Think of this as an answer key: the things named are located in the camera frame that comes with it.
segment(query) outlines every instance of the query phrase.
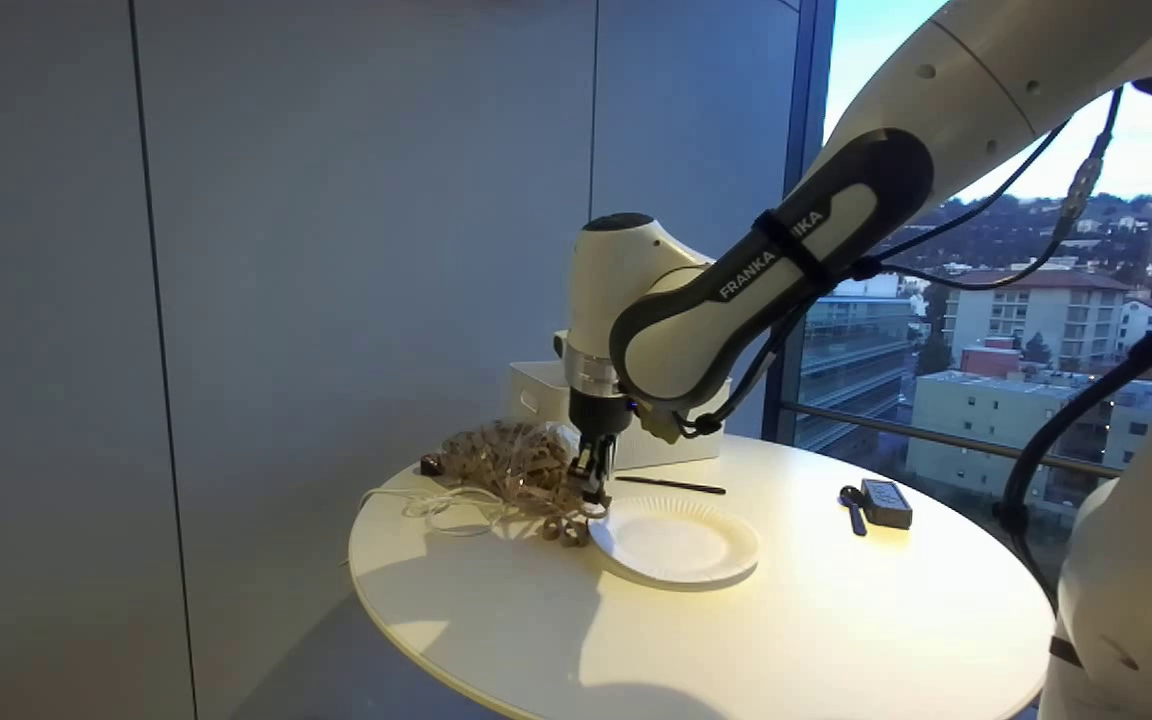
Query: glass window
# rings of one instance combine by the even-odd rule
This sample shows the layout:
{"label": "glass window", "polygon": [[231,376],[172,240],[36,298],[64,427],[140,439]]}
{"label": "glass window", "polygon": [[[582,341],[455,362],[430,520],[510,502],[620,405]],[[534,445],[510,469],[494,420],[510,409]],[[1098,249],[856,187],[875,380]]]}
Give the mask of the glass window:
{"label": "glass window", "polygon": [[[837,0],[823,128],[842,120],[869,74],[937,10],[940,0]],[[1104,108],[1104,99],[1090,105],[1004,202],[901,257],[901,265],[956,280],[1016,272],[1044,249],[1060,197],[1104,124]],[[916,215],[895,240],[976,207],[1022,157]],[[922,278],[875,278],[866,292],[850,292],[813,310],[801,365],[785,365],[772,409],[788,400],[797,412],[843,412],[869,431],[834,431],[837,418],[805,412],[807,420],[779,423],[779,439],[866,460],[969,515],[987,509],[1002,502],[1012,458],[953,447],[953,436],[971,436],[971,420],[980,420],[976,397],[993,397],[987,439],[1022,454],[1065,400],[1124,362],[1133,341],[1152,327],[1152,95],[1124,92],[1115,140],[1082,231],[1033,280],[995,292],[956,292]],[[1108,400],[1048,454],[1068,465],[1044,465],[1033,479],[1033,544],[1044,573],[1060,568],[1065,532],[1082,502],[1098,479],[1122,472],[1085,469],[1127,465],[1149,423],[1152,405]]]}

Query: white round table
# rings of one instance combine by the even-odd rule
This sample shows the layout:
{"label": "white round table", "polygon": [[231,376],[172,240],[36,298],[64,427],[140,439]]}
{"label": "white round table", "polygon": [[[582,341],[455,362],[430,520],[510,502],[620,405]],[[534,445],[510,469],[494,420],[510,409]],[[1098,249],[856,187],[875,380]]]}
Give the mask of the white round table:
{"label": "white round table", "polygon": [[646,477],[728,498],[609,483],[624,509],[720,509],[765,535],[728,588],[662,588],[597,550],[494,532],[469,502],[421,515],[437,479],[402,472],[347,535],[376,629],[440,683],[503,717],[1012,717],[1044,683],[1051,609],[976,526],[904,488],[910,532],[851,535],[816,454],[725,439]]}

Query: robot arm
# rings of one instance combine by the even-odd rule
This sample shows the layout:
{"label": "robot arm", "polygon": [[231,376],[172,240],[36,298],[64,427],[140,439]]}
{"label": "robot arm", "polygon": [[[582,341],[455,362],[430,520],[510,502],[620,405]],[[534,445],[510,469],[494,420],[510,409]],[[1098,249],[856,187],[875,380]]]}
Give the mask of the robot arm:
{"label": "robot arm", "polygon": [[605,505],[628,418],[685,431],[759,333],[797,326],[910,215],[1127,82],[1152,82],[1152,0],[953,0],[866,86],[788,202],[720,262],[648,215],[591,220],[563,341],[583,498]]}

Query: gray wall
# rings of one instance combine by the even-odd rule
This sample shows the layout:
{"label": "gray wall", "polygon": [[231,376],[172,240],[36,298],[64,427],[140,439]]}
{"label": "gray wall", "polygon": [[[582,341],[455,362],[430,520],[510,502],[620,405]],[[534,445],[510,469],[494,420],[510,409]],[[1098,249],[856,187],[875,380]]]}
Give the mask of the gray wall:
{"label": "gray wall", "polygon": [[347,526],[549,352],[587,211],[718,254],[779,197],[797,15],[134,10],[154,211],[128,10],[0,12],[0,717],[190,717],[190,639],[208,720],[466,717],[366,625]]}

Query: sky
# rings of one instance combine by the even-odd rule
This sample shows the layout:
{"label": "sky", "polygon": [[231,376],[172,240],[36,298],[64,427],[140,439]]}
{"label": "sky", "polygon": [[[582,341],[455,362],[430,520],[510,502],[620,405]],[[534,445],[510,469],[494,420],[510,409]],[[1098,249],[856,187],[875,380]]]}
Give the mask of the sky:
{"label": "sky", "polygon": [[[829,76],[829,108],[823,128],[837,124],[843,105],[859,92],[859,86],[886,65],[886,55],[940,10],[940,0],[842,0],[837,5],[837,43],[834,43],[834,76]],[[1060,140],[1012,184],[1012,197],[1065,197],[1068,175],[1092,147],[1104,120],[1104,99],[1090,105]],[[1115,197],[1152,197],[1152,95],[1124,92],[1122,124],[1114,131],[1114,147],[1104,157],[1104,175],[1098,193]],[[966,202],[987,197],[1016,163],[1002,163],[980,184],[966,187]]]}

